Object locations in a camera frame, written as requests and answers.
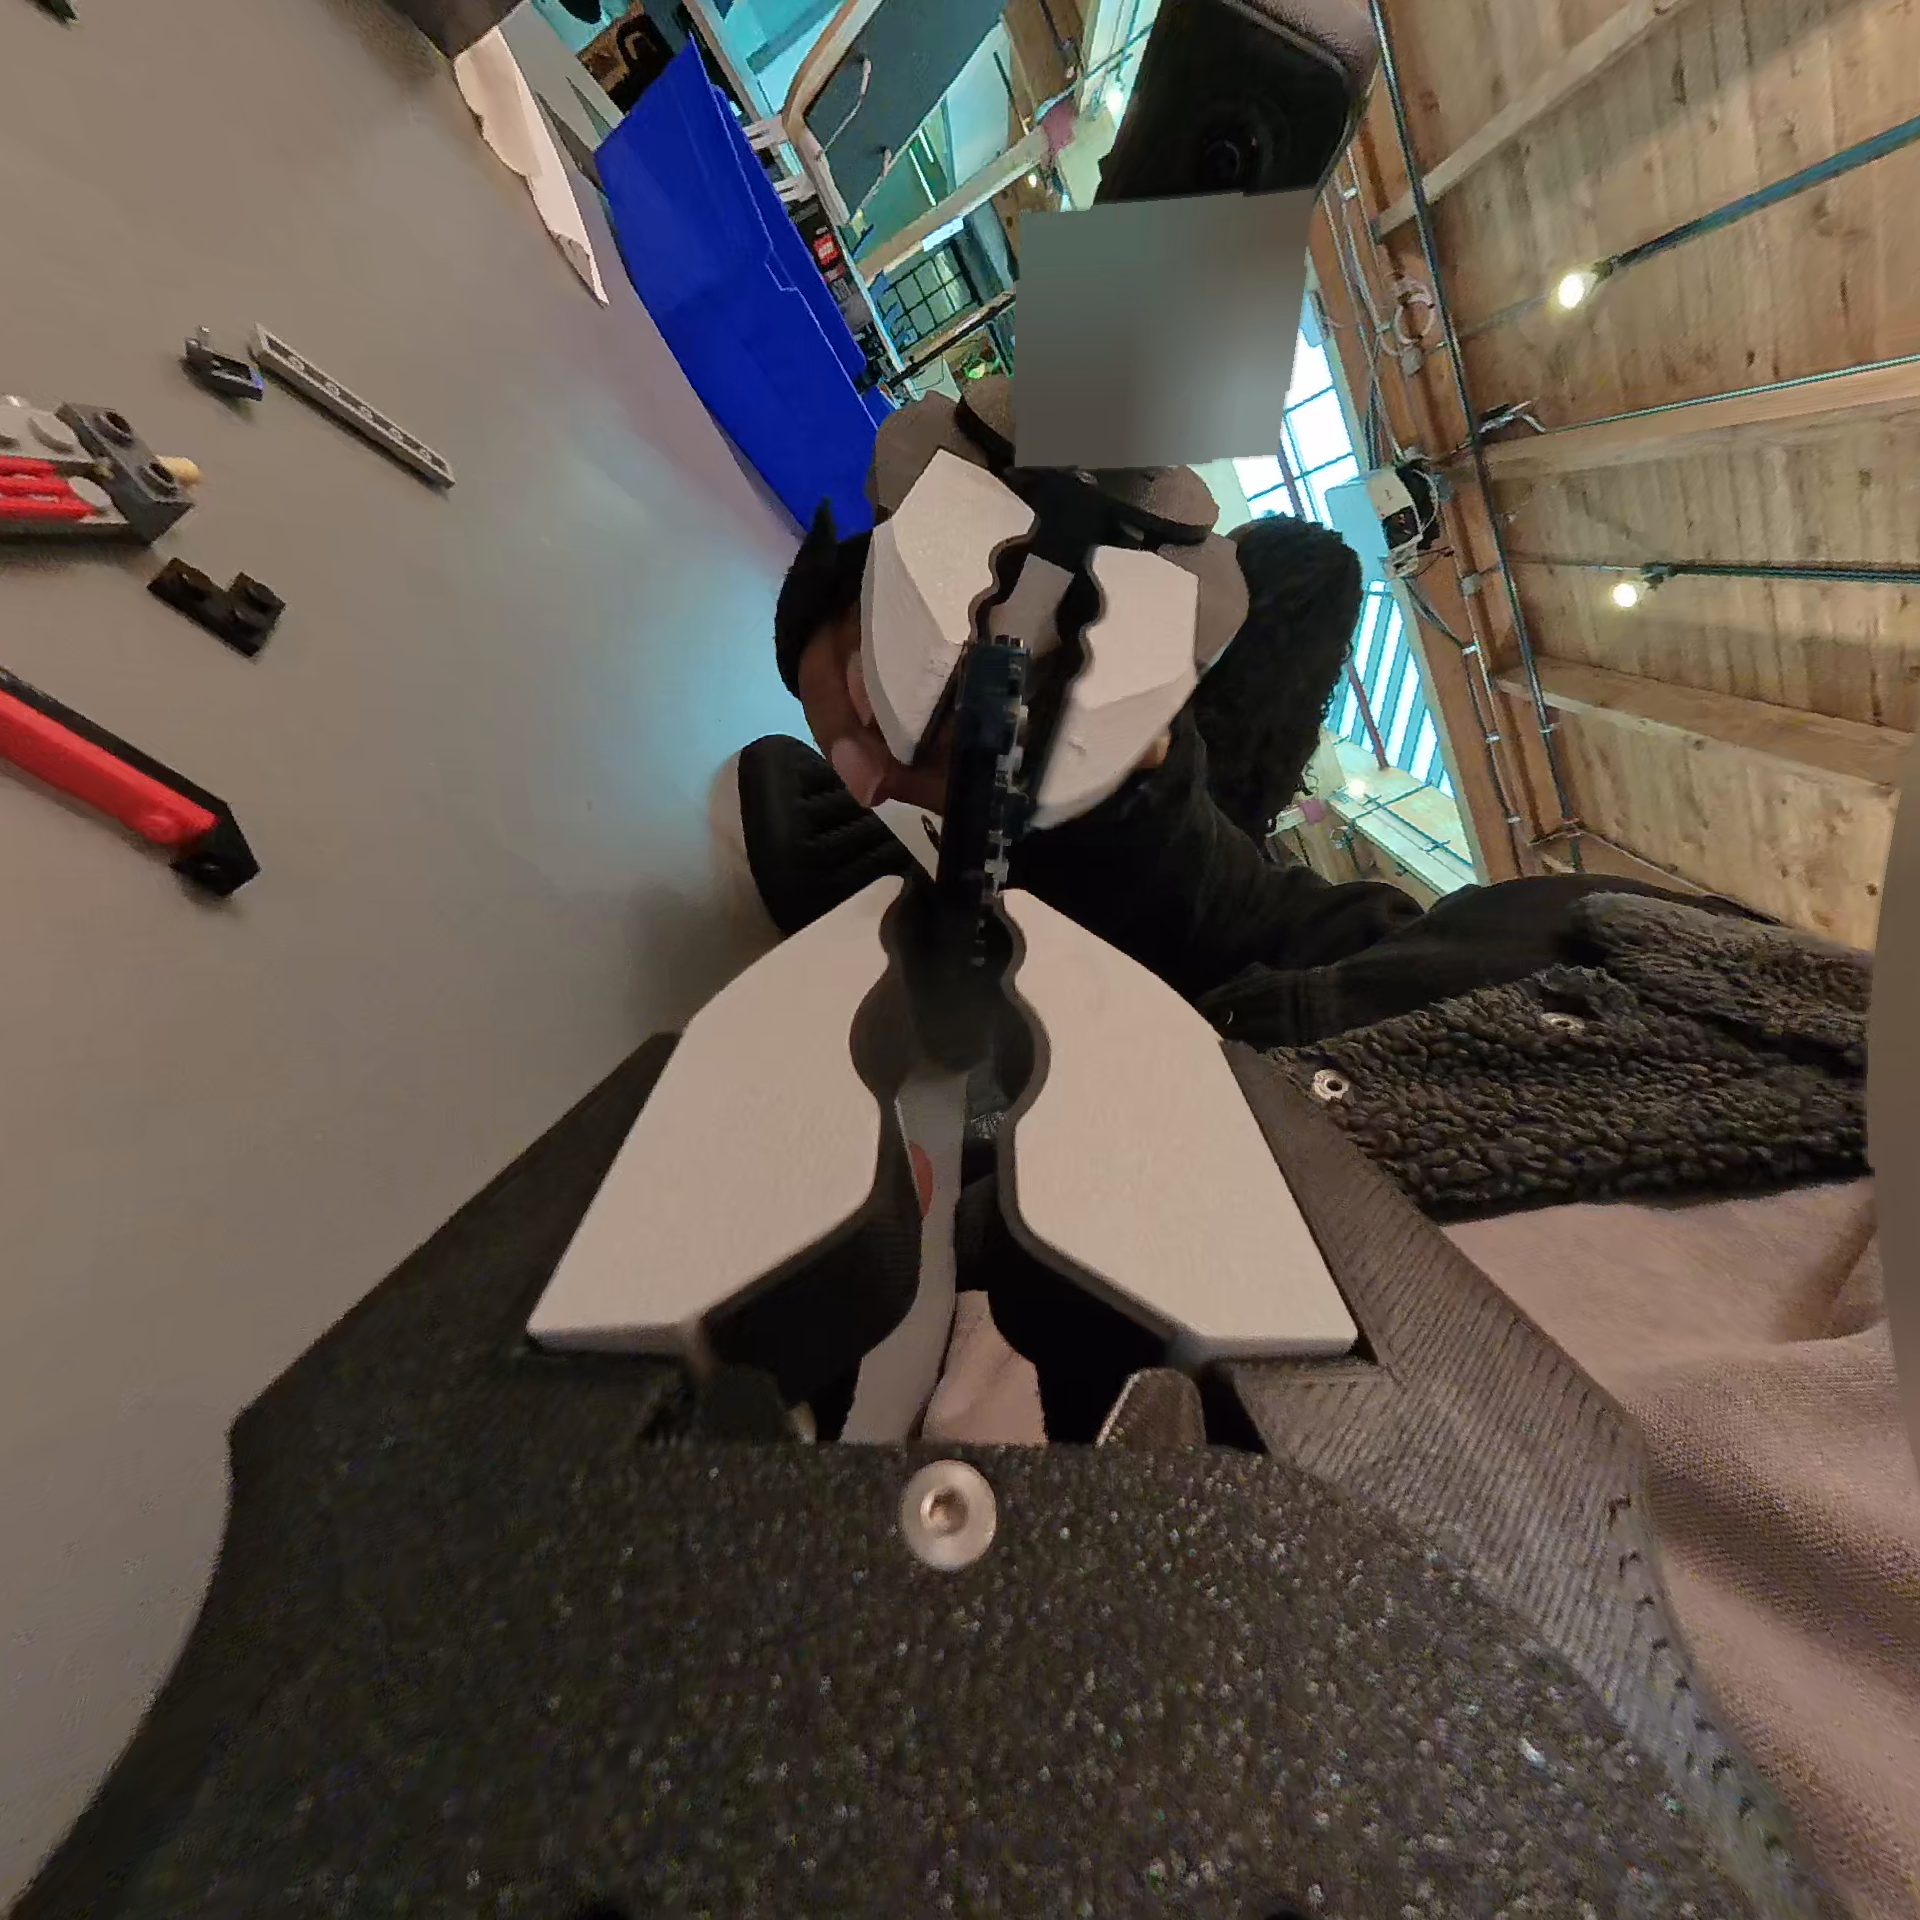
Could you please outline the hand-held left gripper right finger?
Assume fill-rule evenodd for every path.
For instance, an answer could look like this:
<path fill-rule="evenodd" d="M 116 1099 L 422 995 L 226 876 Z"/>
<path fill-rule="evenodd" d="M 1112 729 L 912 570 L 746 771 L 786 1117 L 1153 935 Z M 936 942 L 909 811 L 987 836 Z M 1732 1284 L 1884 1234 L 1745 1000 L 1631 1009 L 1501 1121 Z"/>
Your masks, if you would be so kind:
<path fill-rule="evenodd" d="M 999 1186 L 1019 1244 L 1186 1370 L 1352 1354 L 1355 1321 L 1212 1025 L 1033 894 L 999 904 L 1033 1043 Z"/>

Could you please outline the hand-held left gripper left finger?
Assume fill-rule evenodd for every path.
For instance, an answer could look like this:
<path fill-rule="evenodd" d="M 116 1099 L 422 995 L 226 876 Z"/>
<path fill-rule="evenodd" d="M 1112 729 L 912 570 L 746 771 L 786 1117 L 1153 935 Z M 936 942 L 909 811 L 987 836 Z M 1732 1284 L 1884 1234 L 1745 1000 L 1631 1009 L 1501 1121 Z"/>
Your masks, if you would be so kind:
<path fill-rule="evenodd" d="M 921 1210 L 883 876 L 684 1028 L 525 1325 L 551 1354 L 856 1370 L 909 1312 Z"/>

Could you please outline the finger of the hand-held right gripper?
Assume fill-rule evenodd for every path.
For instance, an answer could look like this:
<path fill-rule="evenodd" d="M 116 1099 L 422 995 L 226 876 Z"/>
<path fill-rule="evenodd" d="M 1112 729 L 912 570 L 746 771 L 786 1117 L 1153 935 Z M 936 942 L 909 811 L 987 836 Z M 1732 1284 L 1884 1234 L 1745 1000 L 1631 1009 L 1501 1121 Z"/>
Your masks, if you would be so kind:
<path fill-rule="evenodd" d="M 989 637 L 1025 647 L 1019 781 L 1050 830 L 1109 800 L 1187 704 L 1250 611 L 1238 547 L 1091 547 L 1080 573 L 1027 554 Z"/>
<path fill-rule="evenodd" d="M 860 675 L 890 756 L 928 759 L 976 639 L 1014 642 L 1050 688 L 1069 672 L 1069 573 L 1036 549 L 1040 519 L 987 469 L 936 453 L 873 531 Z"/>

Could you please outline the black toy car chassis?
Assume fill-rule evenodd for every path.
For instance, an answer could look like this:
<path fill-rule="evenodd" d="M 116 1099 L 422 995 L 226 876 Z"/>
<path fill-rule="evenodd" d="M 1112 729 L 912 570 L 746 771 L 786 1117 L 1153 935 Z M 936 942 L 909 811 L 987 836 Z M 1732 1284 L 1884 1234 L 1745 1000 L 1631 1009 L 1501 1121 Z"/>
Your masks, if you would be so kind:
<path fill-rule="evenodd" d="M 963 1075 L 984 1053 L 987 923 L 1021 818 L 1018 761 L 1027 651 L 1011 639 L 974 640 L 951 709 L 937 864 L 923 908 L 921 1040 L 929 1060 Z"/>

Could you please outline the grey toy axle assembly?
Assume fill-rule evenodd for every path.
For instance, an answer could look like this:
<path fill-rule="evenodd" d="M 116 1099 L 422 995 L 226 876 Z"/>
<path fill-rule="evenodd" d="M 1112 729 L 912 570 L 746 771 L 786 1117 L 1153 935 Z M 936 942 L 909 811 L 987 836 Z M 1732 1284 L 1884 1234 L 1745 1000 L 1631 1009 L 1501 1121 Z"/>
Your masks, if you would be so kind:
<path fill-rule="evenodd" d="M 191 513 L 199 480 L 108 407 L 2 396 L 3 545 L 147 550 Z"/>

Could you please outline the person's right forearm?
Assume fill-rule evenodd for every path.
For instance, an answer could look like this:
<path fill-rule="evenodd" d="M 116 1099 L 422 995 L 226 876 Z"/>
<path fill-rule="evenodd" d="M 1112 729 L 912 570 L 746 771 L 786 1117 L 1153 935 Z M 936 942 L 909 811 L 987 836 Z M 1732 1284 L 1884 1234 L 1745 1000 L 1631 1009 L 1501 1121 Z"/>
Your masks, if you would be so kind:
<path fill-rule="evenodd" d="M 1272 818 L 1302 786 L 1364 598 L 1332 531 L 1270 517 L 1232 535 L 1248 613 L 1170 725 L 1159 761 L 1087 814 L 1029 832 L 1011 885 L 1143 966 L 1241 1044 L 1284 1048 L 1442 999 L 1401 891 L 1281 867 L 1233 804 Z"/>

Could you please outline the grey desk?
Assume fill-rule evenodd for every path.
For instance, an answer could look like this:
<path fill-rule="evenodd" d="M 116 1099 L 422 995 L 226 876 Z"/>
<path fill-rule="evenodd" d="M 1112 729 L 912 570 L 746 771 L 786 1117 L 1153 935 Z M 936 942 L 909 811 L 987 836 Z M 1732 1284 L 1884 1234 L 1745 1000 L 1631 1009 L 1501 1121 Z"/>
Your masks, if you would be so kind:
<path fill-rule="evenodd" d="M 227 800 L 209 903 L 3 775 L 3 1907 L 84 1816 L 220 1553 L 227 1429 L 467 1197 L 764 948 L 708 828 L 798 710 L 798 531 L 569 175 L 580 283 L 384 5 L 3 5 L 3 393 L 202 471 L 160 552 L 3 542 L 3 666 Z M 280 334 L 454 474 L 264 378 Z"/>

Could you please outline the person's right hand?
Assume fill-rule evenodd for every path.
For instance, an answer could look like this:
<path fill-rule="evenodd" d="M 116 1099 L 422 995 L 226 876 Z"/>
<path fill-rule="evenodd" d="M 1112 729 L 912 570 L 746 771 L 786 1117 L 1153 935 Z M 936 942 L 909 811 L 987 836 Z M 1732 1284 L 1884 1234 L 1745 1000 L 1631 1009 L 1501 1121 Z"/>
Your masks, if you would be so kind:
<path fill-rule="evenodd" d="M 860 653 L 831 662 L 824 687 L 824 709 L 814 731 L 827 767 L 853 804 L 867 811 L 902 804 L 941 818 L 947 812 L 946 767 L 913 767 L 894 755 L 867 695 Z"/>

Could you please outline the blue plastic bin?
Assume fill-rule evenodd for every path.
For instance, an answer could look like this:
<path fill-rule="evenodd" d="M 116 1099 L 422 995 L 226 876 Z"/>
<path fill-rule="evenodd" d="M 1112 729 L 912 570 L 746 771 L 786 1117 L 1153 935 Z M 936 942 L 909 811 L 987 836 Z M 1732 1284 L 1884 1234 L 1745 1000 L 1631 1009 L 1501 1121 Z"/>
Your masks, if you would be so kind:
<path fill-rule="evenodd" d="M 622 264 L 692 393 L 798 526 L 873 523 L 891 413 L 827 279 L 696 44 L 595 151 Z"/>

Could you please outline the white paper bag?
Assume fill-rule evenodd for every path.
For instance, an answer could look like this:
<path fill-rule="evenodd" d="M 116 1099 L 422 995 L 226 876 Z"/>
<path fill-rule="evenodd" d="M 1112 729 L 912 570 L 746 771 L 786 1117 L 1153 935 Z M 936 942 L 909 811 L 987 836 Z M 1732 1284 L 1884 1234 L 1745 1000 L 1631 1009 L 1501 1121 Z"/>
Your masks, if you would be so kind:
<path fill-rule="evenodd" d="M 451 58 L 451 80 L 481 141 L 518 180 L 557 252 L 600 305 L 609 305 L 593 244 L 569 184 L 569 168 L 516 63 L 502 27 Z"/>

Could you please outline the long grey toy plate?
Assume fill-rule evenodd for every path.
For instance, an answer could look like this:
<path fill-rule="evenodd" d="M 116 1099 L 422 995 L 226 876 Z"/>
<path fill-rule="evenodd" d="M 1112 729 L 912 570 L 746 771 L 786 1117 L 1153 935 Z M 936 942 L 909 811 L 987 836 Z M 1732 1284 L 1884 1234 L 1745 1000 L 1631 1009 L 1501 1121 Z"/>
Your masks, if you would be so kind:
<path fill-rule="evenodd" d="M 342 426 L 419 482 L 439 493 L 456 487 L 456 474 L 437 450 L 317 369 L 276 331 L 262 325 L 252 327 L 252 359 L 264 376 L 320 410 L 323 418 Z"/>

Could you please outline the beige sweatshirt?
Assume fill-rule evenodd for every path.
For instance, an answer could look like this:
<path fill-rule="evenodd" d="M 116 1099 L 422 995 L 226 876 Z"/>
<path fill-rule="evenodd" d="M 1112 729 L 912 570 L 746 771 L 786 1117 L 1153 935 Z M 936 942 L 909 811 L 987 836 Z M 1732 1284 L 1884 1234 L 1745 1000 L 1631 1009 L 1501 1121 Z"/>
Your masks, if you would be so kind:
<path fill-rule="evenodd" d="M 1874 1186 L 1447 1237 L 1641 1435 L 1672 1609 L 1855 1917 L 1917 1915 L 1917 1492 Z"/>

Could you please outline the black L-shaped toy plate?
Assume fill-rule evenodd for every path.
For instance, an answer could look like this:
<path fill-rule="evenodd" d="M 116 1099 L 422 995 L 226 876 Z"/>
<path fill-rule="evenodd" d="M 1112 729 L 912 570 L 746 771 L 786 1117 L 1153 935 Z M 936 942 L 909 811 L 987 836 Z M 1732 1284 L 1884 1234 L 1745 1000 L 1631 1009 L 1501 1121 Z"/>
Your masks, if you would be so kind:
<path fill-rule="evenodd" d="M 283 598 L 266 583 L 235 573 L 221 584 L 179 558 L 155 570 L 147 595 L 243 661 L 266 649 L 283 615 Z"/>

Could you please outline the long red black toy piece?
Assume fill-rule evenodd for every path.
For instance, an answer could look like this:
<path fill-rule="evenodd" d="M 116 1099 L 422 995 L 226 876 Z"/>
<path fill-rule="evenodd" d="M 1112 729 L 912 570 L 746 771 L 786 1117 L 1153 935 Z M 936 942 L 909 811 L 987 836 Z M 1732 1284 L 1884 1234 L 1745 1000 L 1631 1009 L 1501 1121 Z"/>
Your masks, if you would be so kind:
<path fill-rule="evenodd" d="M 7 669 L 2 765 L 162 853 L 169 871 L 207 898 L 229 900 L 259 874 L 223 798 Z"/>

